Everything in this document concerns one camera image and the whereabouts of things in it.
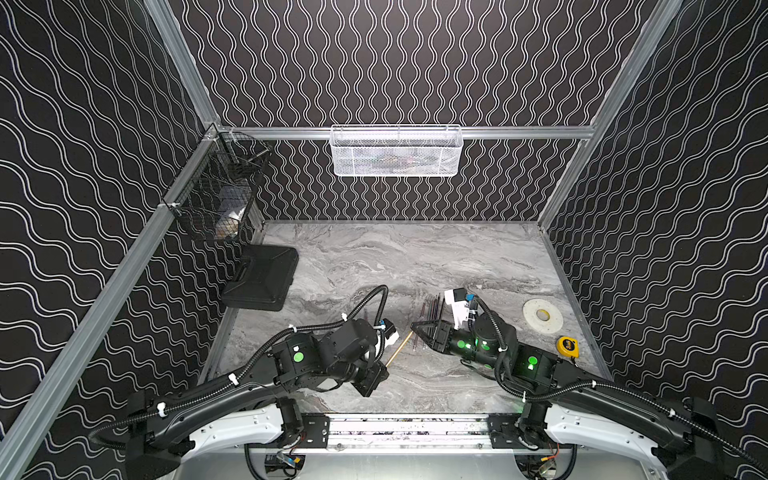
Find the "aluminium left side rail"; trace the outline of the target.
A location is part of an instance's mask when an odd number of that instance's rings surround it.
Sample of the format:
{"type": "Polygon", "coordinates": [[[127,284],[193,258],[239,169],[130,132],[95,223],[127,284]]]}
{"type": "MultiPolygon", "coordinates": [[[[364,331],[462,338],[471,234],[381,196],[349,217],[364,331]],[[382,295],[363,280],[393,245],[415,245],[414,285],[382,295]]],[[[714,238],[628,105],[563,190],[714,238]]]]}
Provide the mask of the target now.
{"type": "Polygon", "coordinates": [[[171,207],[186,198],[185,189],[203,165],[218,136],[217,127],[210,125],[140,235],[17,417],[10,432],[2,440],[3,479],[19,479],[26,471],[87,364],[174,222],[171,207]]]}

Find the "black plastic case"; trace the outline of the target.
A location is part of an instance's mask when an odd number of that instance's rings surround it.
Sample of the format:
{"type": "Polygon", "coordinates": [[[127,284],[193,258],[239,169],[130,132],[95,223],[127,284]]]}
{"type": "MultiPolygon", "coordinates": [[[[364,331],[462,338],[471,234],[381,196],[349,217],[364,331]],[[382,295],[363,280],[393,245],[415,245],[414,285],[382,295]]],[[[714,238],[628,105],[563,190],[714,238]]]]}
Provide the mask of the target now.
{"type": "Polygon", "coordinates": [[[236,309],[281,311],[298,262],[293,247],[245,245],[241,263],[222,291],[223,303],[236,309]]]}

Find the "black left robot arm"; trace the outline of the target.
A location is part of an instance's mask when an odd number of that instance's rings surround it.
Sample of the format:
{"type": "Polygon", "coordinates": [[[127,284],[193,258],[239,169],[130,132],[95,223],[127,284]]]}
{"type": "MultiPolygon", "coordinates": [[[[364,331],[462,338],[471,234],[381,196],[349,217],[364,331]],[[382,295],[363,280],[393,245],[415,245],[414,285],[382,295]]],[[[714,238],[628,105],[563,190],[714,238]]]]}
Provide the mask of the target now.
{"type": "Polygon", "coordinates": [[[292,393],[321,392],[322,383],[332,380],[369,397],[387,379],[382,356],[397,335],[384,316],[388,294],[388,287],[379,285],[337,321],[289,326],[244,365],[190,390],[159,397],[137,392],[125,417],[95,427],[88,441],[123,452],[128,478],[157,479],[198,452],[215,421],[248,407],[276,406],[289,418],[278,439],[294,440],[301,417],[292,393]]]}

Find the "aluminium corner post right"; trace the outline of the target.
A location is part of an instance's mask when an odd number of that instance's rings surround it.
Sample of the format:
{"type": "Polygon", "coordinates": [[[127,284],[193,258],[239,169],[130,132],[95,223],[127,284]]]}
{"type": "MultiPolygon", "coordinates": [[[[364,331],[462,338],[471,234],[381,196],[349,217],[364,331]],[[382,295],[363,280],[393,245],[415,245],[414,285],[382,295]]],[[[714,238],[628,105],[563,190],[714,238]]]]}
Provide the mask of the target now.
{"type": "Polygon", "coordinates": [[[656,5],[643,25],[631,51],[618,72],[611,88],[607,91],[601,106],[590,124],[591,134],[581,140],[569,164],[558,181],[550,199],[542,210],[538,225],[547,232],[554,222],[556,214],[586,167],[592,153],[602,141],[608,128],[616,118],[621,106],[631,93],[644,66],[649,61],[662,40],[670,23],[674,20],[682,5],[682,1],[657,1],[656,5]]]}

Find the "aluminium back rail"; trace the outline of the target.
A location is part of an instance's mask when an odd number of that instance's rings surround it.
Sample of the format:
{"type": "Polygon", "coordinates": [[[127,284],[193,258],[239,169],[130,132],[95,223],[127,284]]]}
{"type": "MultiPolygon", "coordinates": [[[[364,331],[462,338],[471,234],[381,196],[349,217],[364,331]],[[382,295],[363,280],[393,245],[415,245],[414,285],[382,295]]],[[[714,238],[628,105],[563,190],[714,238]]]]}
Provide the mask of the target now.
{"type": "Polygon", "coordinates": [[[249,135],[260,140],[330,141],[338,135],[350,138],[415,138],[417,134],[461,135],[465,140],[590,139],[592,126],[494,126],[458,125],[335,125],[332,127],[221,127],[222,132],[249,135]]]}

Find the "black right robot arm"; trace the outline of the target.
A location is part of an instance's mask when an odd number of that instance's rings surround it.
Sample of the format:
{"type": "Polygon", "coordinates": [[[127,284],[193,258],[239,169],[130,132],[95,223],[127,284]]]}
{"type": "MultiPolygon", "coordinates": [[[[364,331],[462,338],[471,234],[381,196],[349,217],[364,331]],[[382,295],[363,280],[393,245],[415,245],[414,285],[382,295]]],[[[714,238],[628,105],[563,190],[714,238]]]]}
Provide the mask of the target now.
{"type": "Polygon", "coordinates": [[[440,317],[412,324],[431,350],[453,355],[493,380],[523,407],[497,431],[530,448],[592,447],[631,457],[667,479],[724,479],[731,453],[761,474],[764,463],[719,432],[714,406],[701,399],[664,401],[600,378],[538,347],[478,296],[464,301],[467,325],[440,317]]]}

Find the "yellow tape measure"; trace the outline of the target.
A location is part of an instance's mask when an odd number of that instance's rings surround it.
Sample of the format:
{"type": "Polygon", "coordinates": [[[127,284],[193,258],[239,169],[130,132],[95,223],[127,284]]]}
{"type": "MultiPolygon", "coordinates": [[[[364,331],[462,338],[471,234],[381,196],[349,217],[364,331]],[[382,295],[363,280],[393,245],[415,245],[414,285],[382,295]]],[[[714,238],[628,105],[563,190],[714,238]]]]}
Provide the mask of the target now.
{"type": "Polygon", "coordinates": [[[579,343],[575,338],[560,337],[556,342],[556,349],[564,358],[575,360],[580,356],[579,343]]]}

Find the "aluminium corner post left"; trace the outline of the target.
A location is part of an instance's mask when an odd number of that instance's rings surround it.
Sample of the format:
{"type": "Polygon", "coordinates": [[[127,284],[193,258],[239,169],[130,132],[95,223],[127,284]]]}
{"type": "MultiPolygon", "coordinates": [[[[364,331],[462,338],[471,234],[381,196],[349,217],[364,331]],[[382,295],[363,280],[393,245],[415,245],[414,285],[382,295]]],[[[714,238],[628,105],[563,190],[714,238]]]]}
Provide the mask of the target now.
{"type": "Polygon", "coordinates": [[[176,67],[181,84],[192,102],[198,119],[204,125],[219,126],[220,117],[203,84],[196,61],[183,37],[170,3],[166,0],[147,0],[144,4],[162,38],[168,56],[176,67]]]}

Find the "white tape roll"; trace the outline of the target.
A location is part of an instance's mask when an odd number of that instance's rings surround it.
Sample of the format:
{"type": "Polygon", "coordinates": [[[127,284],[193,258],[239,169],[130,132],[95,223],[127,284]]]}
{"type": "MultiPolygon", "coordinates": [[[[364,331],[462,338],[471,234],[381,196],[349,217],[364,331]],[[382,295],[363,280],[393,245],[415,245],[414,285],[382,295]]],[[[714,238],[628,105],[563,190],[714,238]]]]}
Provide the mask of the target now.
{"type": "Polygon", "coordinates": [[[560,310],[544,299],[526,301],[522,307],[522,313],[528,325],[542,334],[555,334],[564,324],[560,310]]]}

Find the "aluminium corner post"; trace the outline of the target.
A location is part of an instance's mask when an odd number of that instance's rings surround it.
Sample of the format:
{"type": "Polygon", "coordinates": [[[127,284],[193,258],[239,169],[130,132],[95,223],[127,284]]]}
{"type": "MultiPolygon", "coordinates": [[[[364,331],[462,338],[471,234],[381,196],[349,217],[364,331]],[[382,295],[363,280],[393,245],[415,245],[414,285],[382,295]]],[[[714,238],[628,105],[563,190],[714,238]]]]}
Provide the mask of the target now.
{"type": "Polygon", "coordinates": [[[554,222],[556,214],[586,167],[592,153],[602,141],[608,128],[616,118],[621,106],[631,93],[644,66],[649,61],[662,40],[670,23],[674,20],[682,5],[682,1],[657,1],[656,5],[643,25],[631,51],[618,72],[611,88],[607,91],[601,106],[590,124],[591,134],[581,140],[569,164],[558,181],[550,199],[542,210],[538,225],[547,232],[554,222]]]}
{"type": "Polygon", "coordinates": [[[170,3],[166,0],[147,0],[144,4],[162,38],[168,56],[176,67],[181,84],[192,102],[198,119],[204,125],[219,126],[220,117],[203,84],[196,61],[183,37],[170,3]]]}

